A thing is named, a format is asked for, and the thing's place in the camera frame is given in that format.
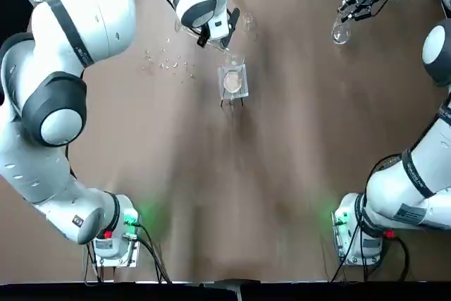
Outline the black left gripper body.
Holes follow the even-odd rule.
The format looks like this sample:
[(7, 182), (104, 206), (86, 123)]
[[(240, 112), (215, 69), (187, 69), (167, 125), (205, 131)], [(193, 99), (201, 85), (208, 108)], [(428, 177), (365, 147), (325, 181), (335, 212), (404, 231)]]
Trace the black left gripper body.
[(210, 40), (211, 33), (208, 25), (201, 26), (201, 31), (197, 39), (197, 45), (204, 48), (207, 42)]

